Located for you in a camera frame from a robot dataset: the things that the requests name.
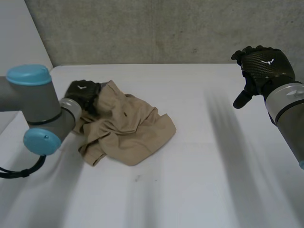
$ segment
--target concrete wall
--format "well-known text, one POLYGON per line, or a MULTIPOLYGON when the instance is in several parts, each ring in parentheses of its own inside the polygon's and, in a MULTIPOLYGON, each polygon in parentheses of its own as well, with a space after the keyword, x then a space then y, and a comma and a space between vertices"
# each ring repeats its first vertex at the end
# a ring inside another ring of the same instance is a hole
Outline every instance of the concrete wall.
POLYGON ((231 63, 245 46, 282 49, 304 72, 301 0, 26 0, 55 66, 231 63))
MULTIPOLYGON (((14 66, 30 63, 53 68, 24 0, 1 0, 0 76, 14 66)), ((0 133, 15 114, 0 113, 0 133)))

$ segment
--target gray wall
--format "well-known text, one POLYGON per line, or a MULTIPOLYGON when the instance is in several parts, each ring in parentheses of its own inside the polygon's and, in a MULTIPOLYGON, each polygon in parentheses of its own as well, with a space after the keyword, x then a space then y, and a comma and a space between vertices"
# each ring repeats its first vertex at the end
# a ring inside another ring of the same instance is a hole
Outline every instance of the gray wall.
POLYGON ((25 0, 54 66, 231 63, 282 49, 304 72, 302 0, 25 0))

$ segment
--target white table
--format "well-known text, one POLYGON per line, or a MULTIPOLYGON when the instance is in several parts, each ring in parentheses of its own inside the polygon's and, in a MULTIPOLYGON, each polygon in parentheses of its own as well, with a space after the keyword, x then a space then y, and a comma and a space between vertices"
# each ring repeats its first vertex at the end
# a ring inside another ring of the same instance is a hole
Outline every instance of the white table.
MULTIPOLYGON (((70 134, 41 170, 0 180, 1 228, 299 228, 304 171, 271 124, 263 98, 232 103, 244 87, 236 64, 59 66, 61 98, 71 81, 114 80, 168 113, 176 135, 128 167, 107 157, 92 168, 70 134)), ((24 147, 19 113, 0 135, 0 166, 21 170, 37 156, 24 147)))

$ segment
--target blue joint cap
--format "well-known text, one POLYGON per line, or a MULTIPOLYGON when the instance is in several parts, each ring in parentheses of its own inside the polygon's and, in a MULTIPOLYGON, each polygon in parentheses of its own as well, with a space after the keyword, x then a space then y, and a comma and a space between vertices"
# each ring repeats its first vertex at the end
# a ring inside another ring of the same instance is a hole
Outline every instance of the blue joint cap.
POLYGON ((21 86, 40 86, 52 81, 48 69, 40 64, 13 67, 6 73, 6 79, 21 86))
POLYGON ((301 169, 304 170, 304 160, 300 161, 299 165, 300 165, 301 169))
POLYGON ((41 156, 55 153, 61 145, 61 140, 48 130, 31 128, 25 132, 23 143, 29 151, 41 156))

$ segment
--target black cable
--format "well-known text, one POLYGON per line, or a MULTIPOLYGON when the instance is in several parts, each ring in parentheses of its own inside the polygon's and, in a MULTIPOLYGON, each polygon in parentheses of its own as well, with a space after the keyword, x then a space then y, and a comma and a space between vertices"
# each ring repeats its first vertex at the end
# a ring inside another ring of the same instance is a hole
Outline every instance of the black cable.
POLYGON ((46 160, 46 155, 40 156, 40 158, 38 159, 36 164, 33 165, 33 167, 22 170, 22 171, 10 171, 10 170, 6 170, 6 169, 0 167, 0 170, 3 171, 3 172, 0 172, 0 178, 13 179, 13 178, 20 178, 20 177, 28 177, 32 173, 39 170, 43 166, 45 160, 46 160))

